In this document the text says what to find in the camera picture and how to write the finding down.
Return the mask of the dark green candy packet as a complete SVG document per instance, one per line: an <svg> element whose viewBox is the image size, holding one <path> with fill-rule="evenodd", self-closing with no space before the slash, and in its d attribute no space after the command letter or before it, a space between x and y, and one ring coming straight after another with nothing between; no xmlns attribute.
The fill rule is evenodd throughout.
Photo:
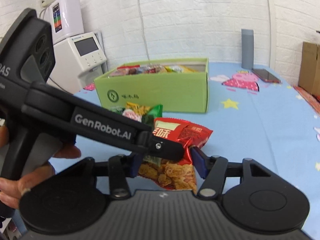
<svg viewBox="0 0 320 240"><path fill-rule="evenodd" d="M155 105L148 111L148 113L142 116L142 123L154 129L154 121L156 118L162 117L162 113L163 113L163 105L161 104Z"/></svg>

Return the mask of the red fried snack bag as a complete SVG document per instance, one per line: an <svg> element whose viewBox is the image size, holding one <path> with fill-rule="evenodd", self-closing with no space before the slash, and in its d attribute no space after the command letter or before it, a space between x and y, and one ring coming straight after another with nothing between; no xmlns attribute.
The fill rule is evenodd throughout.
<svg viewBox="0 0 320 240"><path fill-rule="evenodd" d="M160 157L146 155L138 175L155 182L167 190L191 190L196 192L196 175L190 148L202 148L213 130L182 119L156 118L153 135L178 143Z"/></svg>

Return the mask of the red dates snack packet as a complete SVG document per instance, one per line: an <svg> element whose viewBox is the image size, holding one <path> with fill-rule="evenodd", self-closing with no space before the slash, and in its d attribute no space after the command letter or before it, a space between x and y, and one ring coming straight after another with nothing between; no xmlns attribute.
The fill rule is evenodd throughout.
<svg viewBox="0 0 320 240"><path fill-rule="evenodd" d="M121 66L113 71L109 76L124 76L124 75L137 75L142 74L143 70L140 65Z"/></svg>

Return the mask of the white triangular snack packet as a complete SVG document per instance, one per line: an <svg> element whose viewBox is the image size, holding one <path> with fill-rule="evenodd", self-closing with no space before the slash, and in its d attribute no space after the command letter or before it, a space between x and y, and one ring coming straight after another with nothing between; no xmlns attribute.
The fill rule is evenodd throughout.
<svg viewBox="0 0 320 240"><path fill-rule="evenodd" d="M127 118L130 118L130 119L138 121L138 122L142 122L142 115L139 113L136 113L132 109L125 109L122 113L122 116L125 116Z"/></svg>

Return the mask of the yellow chips bag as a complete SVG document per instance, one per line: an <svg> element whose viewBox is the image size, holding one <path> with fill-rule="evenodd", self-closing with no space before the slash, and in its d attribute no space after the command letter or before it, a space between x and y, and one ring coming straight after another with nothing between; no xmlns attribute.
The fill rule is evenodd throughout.
<svg viewBox="0 0 320 240"><path fill-rule="evenodd" d="M163 68L169 73L196 73L198 70L193 68L181 65L181 64L173 64L173 65L163 65Z"/></svg>

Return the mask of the yellow patterned snack packet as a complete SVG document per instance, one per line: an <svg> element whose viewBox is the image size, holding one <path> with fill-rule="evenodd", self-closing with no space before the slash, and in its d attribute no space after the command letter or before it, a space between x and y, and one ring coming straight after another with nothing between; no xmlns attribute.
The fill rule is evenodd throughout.
<svg viewBox="0 0 320 240"><path fill-rule="evenodd" d="M139 105L132 102L127 102L125 108L133 110L137 115L140 116L146 115L151 110L150 106Z"/></svg>

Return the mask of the green peas snack packet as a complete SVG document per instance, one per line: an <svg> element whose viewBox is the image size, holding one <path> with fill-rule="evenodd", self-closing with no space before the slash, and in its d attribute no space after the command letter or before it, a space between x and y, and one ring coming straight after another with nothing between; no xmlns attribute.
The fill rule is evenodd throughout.
<svg viewBox="0 0 320 240"><path fill-rule="evenodd" d="M114 112L114 113L117 113L117 114L122 115L123 112L125 111L125 107L113 106L113 107L110 107L108 110L109 110L109 111L112 111L112 112Z"/></svg>

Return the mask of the green cardboard box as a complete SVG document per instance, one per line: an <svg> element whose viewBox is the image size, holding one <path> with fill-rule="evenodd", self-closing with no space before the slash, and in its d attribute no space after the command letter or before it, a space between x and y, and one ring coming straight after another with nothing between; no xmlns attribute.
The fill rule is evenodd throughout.
<svg viewBox="0 0 320 240"><path fill-rule="evenodd" d="M163 68L163 65L173 64L181 64L198 72L169 73ZM142 74L109 76L117 67L94 80L104 108L124 107L127 102L132 102L144 106L161 104L166 112L205 113L208 110L207 58L138 61L121 66L133 65L140 65Z"/></svg>

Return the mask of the white water purifier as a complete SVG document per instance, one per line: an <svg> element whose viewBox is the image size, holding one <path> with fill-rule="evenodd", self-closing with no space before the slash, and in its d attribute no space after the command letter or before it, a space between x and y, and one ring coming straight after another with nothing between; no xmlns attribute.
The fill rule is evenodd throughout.
<svg viewBox="0 0 320 240"><path fill-rule="evenodd" d="M103 74L107 58L93 32L68 37L54 45L55 66L47 83L75 94Z"/></svg>

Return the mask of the blue cartoon tablecloth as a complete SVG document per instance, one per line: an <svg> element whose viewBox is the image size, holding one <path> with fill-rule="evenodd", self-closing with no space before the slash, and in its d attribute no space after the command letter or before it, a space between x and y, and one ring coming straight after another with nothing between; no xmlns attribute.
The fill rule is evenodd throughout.
<svg viewBox="0 0 320 240"><path fill-rule="evenodd" d="M259 82L258 92L221 84L240 70L238 63L210 63L208 112L164 116L210 128L205 154L252 158L304 192L310 212L303 229L319 239L319 116L286 82Z"/></svg>

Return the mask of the smartphone red case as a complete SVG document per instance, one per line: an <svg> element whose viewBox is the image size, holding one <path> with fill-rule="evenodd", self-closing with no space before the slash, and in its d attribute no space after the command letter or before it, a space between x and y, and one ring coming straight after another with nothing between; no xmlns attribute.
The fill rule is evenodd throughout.
<svg viewBox="0 0 320 240"><path fill-rule="evenodd" d="M253 74L266 83L281 83L281 80L266 69L253 68Z"/></svg>

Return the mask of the brown cardboard box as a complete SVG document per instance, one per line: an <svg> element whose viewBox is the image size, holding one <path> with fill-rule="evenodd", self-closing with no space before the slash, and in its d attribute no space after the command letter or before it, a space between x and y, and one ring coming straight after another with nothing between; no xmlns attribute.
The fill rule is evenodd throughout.
<svg viewBox="0 0 320 240"><path fill-rule="evenodd" d="M302 61L298 85L309 94L319 96L320 82L320 52L319 44L303 42Z"/></svg>

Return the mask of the grey cylindrical bottle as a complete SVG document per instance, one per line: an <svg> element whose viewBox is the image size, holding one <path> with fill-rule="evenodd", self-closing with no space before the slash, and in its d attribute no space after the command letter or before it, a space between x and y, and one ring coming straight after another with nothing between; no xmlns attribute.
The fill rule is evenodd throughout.
<svg viewBox="0 0 320 240"><path fill-rule="evenodd" d="M244 69L252 69L254 66L254 31L252 29L241 30L241 66Z"/></svg>

